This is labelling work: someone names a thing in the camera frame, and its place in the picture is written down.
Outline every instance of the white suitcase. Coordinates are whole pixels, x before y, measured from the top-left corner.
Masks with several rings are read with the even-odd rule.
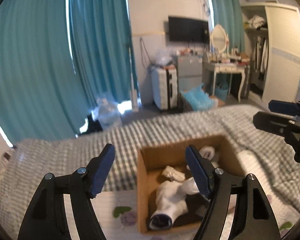
[[[161,110],[178,106],[178,80],[176,69],[154,68],[151,72],[154,102]]]

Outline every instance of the open cardboard box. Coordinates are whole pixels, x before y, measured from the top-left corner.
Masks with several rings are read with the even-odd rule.
[[[156,190],[164,181],[168,180],[161,175],[166,166],[172,166],[186,174],[186,179],[192,177],[186,169],[185,150],[190,144],[199,150],[205,146],[212,146],[220,154],[219,167],[235,176],[245,176],[235,152],[225,136],[216,135],[204,138],[190,139],[178,143],[166,144],[157,147],[147,147],[138,151],[138,230],[144,235],[162,235],[176,233],[197,228],[201,219],[194,212],[180,216],[169,230],[153,231],[148,228],[149,219],[156,211]]]

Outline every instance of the checkered blanket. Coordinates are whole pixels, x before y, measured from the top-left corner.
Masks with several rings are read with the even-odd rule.
[[[300,212],[300,164],[282,137],[254,128],[254,106],[221,107],[208,112],[160,116],[133,122],[77,139],[48,142],[26,139],[17,145],[0,186],[0,223],[16,239],[27,206],[43,176],[70,174],[98,156],[106,143],[116,159],[105,191],[136,188],[137,150],[140,147],[223,134],[235,152],[252,151],[265,169],[273,191]]]

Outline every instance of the plastic bag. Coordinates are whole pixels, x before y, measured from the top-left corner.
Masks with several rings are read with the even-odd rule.
[[[218,100],[209,98],[209,95],[202,90],[203,85],[202,83],[188,92],[181,92],[194,111],[207,111],[218,105]]]
[[[155,55],[155,63],[159,66],[171,65],[173,62],[172,52],[172,49],[159,49]]]
[[[97,98],[97,104],[98,120],[104,131],[113,127],[122,126],[118,103],[114,100],[110,93],[100,94]]]

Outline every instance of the curtain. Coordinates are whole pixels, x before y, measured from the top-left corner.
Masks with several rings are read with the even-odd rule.
[[[126,0],[69,0],[73,61],[90,108],[99,93],[130,100],[131,72],[137,88]]]
[[[0,126],[11,143],[79,133],[89,114],[74,73],[65,0],[0,5]]]
[[[215,25],[220,24],[229,35],[229,49],[245,51],[244,29],[239,0],[211,0]]]

